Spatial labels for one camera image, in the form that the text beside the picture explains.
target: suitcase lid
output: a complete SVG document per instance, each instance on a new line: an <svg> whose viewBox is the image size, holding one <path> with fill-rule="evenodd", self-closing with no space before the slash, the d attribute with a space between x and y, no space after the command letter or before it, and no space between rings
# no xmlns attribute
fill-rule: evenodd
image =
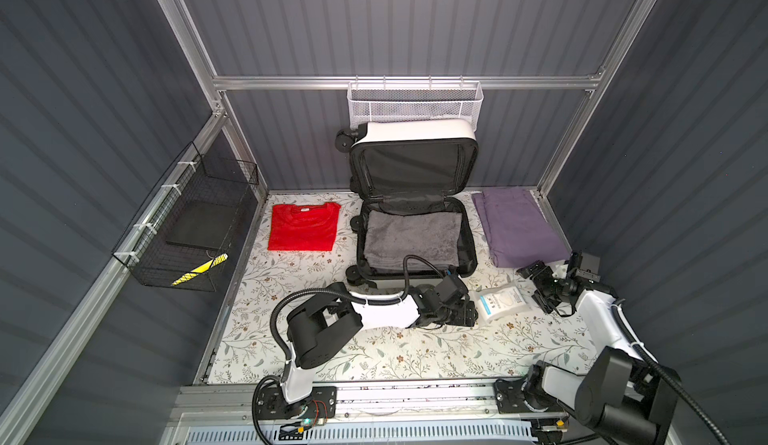
<svg viewBox="0 0 768 445"><path fill-rule="evenodd" d="M363 199L409 195L451 196L464 190L478 143L466 120L422 120L360 127L350 168Z"/></svg>

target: white vent grille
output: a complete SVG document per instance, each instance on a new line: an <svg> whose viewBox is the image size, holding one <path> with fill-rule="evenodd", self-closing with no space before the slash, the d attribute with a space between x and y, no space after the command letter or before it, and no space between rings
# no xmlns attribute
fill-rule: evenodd
<svg viewBox="0 0 768 445"><path fill-rule="evenodd" d="M517 440L532 443L531 424L505 419L384 423L329 423L304 432L302 440L278 440L277 425L262 427L273 443L391 443L457 440ZM192 427L187 444L259 445L253 427Z"/></svg>
<svg viewBox="0 0 768 445"><path fill-rule="evenodd" d="M422 89L360 88L350 82L346 98L350 103L350 128L357 130L369 122L408 122L411 120L464 119L477 129L482 88L480 83L459 83Z"/></svg>

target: wire mesh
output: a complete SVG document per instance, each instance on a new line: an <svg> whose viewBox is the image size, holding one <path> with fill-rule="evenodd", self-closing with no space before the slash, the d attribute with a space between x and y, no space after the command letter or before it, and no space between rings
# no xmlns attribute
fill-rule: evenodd
<svg viewBox="0 0 768 445"><path fill-rule="evenodd" d="M482 99L480 83L435 89L357 88L350 83L347 89L352 130L369 122L434 119L464 119L476 130Z"/></svg>
<svg viewBox="0 0 768 445"><path fill-rule="evenodd" d="M113 251L142 285L215 291L227 286L247 234L250 219L258 206L256 164L213 156L197 156L178 181L165 188L157 210L139 228L138 238L128 248ZM168 243L169 234L192 202L203 202L234 209L224 239L216 250ZM207 271L193 270L227 254ZM187 280L178 282L182 277Z"/></svg>

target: folded gray towel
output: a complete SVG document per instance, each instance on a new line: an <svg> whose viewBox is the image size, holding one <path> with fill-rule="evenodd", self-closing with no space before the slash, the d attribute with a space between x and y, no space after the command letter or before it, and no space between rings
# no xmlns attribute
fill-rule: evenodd
<svg viewBox="0 0 768 445"><path fill-rule="evenodd" d="M363 254L371 267L402 269L402 259L418 255L436 266L458 267L458 234L462 214L435 212L416 216L394 216L371 211L368 217ZM408 270L427 270L417 260L408 261Z"/></svg>

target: purple cloth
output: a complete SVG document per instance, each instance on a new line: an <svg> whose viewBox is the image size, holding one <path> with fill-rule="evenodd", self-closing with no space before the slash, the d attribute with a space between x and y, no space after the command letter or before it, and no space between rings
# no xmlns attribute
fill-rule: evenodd
<svg viewBox="0 0 768 445"><path fill-rule="evenodd" d="M520 268L570 256L565 244L547 223L529 190L494 187L472 194L480 215L493 265Z"/></svg>

